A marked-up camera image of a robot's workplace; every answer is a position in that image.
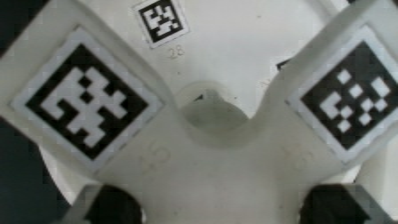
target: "black background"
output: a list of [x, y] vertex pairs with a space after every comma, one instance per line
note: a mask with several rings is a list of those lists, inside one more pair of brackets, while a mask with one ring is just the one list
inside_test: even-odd
[[[0, 55], [47, 2], [0, 0]], [[51, 224], [68, 207], [38, 147], [0, 118], [0, 224]]]

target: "black and white square pattern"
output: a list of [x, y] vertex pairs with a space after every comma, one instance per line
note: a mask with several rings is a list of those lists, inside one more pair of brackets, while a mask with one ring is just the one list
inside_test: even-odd
[[162, 103], [83, 28], [68, 37], [13, 107], [99, 169]]
[[148, 0], [138, 5], [136, 12], [150, 45], [157, 48], [189, 33], [178, 0]]
[[398, 115], [398, 65], [367, 27], [340, 49], [290, 104], [349, 161]]

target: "white plastic object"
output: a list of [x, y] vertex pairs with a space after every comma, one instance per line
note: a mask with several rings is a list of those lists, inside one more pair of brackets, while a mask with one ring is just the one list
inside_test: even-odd
[[[253, 0], [216, 4], [214, 1], [182, 1], [191, 33], [155, 49], [146, 42], [134, 11], [143, 1], [83, 2], [152, 64], [168, 82], [178, 108], [212, 89], [253, 117], [280, 72], [278, 64], [292, 59], [333, 17], [322, 2]], [[59, 186], [72, 195], [70, 192], [77, 192], [86, 182], [79, 178], [65, 182], [70, 184], [59, 183]]]
[[[397, 124], [392, 121], [383, 135], [370, 135], [369, 145], [361, 144], [356, 153], [345, 153], [324, 139], [326, 133], [321, 133], [317, 127], [312, 127], [312, 122], [305, 120], [303, 117], [310, 115], [305, 114], [301, 117], [296, 113], [298, 108], [287, 101], [299, 96], [298, 91], [301, 87], [308, 88], [308, 82], [317, 80], [315, 77], [321, 78], [317, 75], [326, 71], [324, 66], [333, 65], [328, 64], [331, 58], [337, 59], [342, 52], [347, 54], [363, 38], [370, 38], [370, 44], [376, 44], [377, 38], [377, 43], [388, 49], [379, 49], [377, 56], [390, 60], [385, 61], [388, 66], [395, 66], [395, 28], [386, 22], [395, 17], [393, 1], [363, 0], [356, 4], [283, 69], [255, 118], [237, 129], [219, 129], [218, 133], [209, 133], [187, 122], [157, 72], [97, 15], [75, 1], [51, 3], [27, 29], [29, 38], [20, 38], [0, 62], [0, 113], [77, 171], [130, 192], [141, 202], [150, 223], [264, 223], [266, 220], [267, 223], [298, 222], [299, 206], [310, 187], [370, 158], [395, 136]], [[36, 77], [49, 76], [47, 72], [52, 70], [42, 68], [47, 68], [49, 57], [75, 32], [84, 33], [84, 39], [74, 35], [68, 43], [75, 44], [75, 41], [83, 40], [97, 43], [91, 51], [99, 53], [99, 57], [107, 55], [100, 57], [102, 60], [109, 61], [113, 58], [111, 61], [118, 62], [107, 66], [123, 69], [122, 77], [129, 74], [141, 80], [141, 88], [154, 91], [162, 102], [162, 109], [155, 107], [155, 110], [150, 110], [154, 118], [139, 126], [141, 130], [123, 147], [107, 151], [107, 163], [97, 163], [95, 166], [79, 160], [75, 155], [81, 154], [74, 147], [59, 141], [63, 136], [38, 125], [43, 121], [38, 117], [29, 117], [22, 110], [26, 101], [31, 102], [31, 92], [26, 90], [20, 93], [20, 90], [24, 86], [33, 87], [42, 83], [36, 83], [36, 80], [42, 80]], [[79, 77], [79, 71], [74, 70], [70, 75], [74, 78]]]

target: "black object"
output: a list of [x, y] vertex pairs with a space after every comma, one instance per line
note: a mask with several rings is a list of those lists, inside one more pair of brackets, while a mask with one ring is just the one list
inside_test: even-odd
[[301, 209], [301, 224], [393, 224], [360, 185], [321, 185], [313, 188]]
[[43, 163], [40, 149], [0, 119], [0, 223], [47, 224], [70, 204]]
[[[0, 56], [49, 0], [0, 0]], [[0, 118], [0, 223], [43, 224], [70, 204], [59, 193], [36, 144]]]
[[130, 194], [113, 186], [86, 186], [65, 216], [65, 223], [141, 224], [143, 209]]
[[283, 62], [278, 63], [278, 70], [283, 70], [285, 65], [289, 64], [292, 59], [285, 60]]

